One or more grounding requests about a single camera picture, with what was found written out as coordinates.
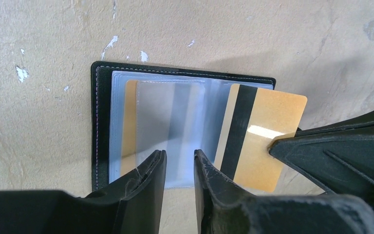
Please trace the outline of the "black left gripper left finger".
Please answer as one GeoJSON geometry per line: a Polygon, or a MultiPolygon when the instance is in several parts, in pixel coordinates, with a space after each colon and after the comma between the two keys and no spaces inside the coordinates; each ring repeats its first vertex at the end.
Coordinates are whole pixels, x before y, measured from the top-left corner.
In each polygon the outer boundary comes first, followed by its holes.
{"type": "Polygon", "coordinates": [[[0,191],[0,234],[156,234],[166,165],[166,152],[156,150],[86,197],[59,190],[0,191]]]}

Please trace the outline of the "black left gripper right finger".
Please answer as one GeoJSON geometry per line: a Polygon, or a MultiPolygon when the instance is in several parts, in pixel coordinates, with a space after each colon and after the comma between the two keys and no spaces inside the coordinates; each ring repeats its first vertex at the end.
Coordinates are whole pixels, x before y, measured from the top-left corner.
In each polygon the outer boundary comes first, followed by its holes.
{"type": "Polygon", "coordinates": [[[257,196],[194,152],[201,234],[374,234],[374,212],[351,195],[257,196]]]}

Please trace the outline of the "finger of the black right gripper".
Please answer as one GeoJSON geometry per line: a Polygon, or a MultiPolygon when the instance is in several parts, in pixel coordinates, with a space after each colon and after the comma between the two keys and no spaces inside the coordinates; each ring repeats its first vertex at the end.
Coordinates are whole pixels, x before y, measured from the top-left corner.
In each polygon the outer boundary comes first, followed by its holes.
{"type": "Polygon", "coordinates": [[[374,211],[374,126],[280,139],[269,153],[328,194],[357,196],[374,211]]]}
{"type": "Polygon", "coordinates": [[[297,132],[295,133],[295,137],[302,137],[314,134],[322,134],[322,133],[330,133],[336,131],[344,131],[344,130],[351,130],[351,129],[359,129],[359,128],[366,128],[366,127],[373,127],[374,126],[374,110],[363,114],[361,116],[351,118],[348,120],[344,120],[341,122],[329,124],[322,127],[317,127],[313,129],[301,130],[298,128],[297,132]]]}

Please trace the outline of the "black leather card holder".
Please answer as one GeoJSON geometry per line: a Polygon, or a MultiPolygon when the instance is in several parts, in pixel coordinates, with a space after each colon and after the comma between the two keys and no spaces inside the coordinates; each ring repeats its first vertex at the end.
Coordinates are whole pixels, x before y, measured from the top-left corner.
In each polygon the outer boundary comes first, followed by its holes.
{"type": "Polygon", "coordinates": [[[96,61],[91,65],[92,190],[120,177],[125,86],[137,80],[136,166],[167,153],[166,188],[193,186],[193,152],[215,159],[230,87],[273,90],[270,77],[96,61]]]}

